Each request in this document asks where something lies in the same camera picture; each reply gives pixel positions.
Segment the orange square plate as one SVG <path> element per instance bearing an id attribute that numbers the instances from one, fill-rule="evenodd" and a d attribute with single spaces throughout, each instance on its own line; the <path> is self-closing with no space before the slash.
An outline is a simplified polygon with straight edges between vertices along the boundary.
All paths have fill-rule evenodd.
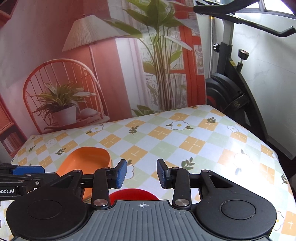
<path id="1" fill-rule="evenodd" d="M 107 150 L 98 147 L 81 147 L 69 154 L 57 170 L 62 176 L 73 170 L 83 174 L 93 174 L 97 169 L 112 167 L 112 159 Z"/>

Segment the red bowl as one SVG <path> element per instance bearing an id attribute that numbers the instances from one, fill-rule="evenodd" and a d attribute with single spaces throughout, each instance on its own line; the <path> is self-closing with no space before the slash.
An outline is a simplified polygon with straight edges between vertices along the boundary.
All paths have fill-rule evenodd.
<path id="1" fill-rule="evenodd" d="M 142 189 L 128 188 L 128 189 L 118 190 L 110 194 L 111 205 L 113 205 L 118 200 L 156 201 L 158 200 L 158 197 Z"/>

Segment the printed room backdrop cloth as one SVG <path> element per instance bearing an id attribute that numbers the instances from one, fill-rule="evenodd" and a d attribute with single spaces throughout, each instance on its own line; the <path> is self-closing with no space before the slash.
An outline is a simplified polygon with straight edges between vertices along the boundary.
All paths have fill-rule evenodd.
<path id="1" fill-rule="evenodd" d="M 205 103 L 193 1 L 1 1 L 1 162 L 33 135 Z"/>

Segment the black exercise bike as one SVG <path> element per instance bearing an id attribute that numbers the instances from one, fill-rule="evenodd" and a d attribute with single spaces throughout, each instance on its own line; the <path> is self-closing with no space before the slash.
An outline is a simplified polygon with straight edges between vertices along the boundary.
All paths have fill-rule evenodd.
<path id="1" fill-rule="evenodd" d="M 234 46 L 250 53 L 242 75 L 253 94 L 269 142 L 295 158 L 295 34 L 277 37 L 243 25 Z"/>

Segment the checkered floral tablecloth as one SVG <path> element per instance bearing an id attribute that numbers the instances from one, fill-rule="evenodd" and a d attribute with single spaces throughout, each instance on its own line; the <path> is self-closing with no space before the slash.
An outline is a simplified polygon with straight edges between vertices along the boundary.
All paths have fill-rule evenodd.
<path id="1" fill-rule="evenodd" d="M 74 150 L 106 149 L 116 165 L 128 162 L 124 188 L 139 188 L 160 199 L 156 162 L 191 173 L 209 169 L 266 198 L 277 212 L 272 240 L 295 240 L 295 200 L 275 151 L 253 133 L 208 105 L 193 106 L 71 130 L 33 135 L 12 162 L 55 172 Z"/>

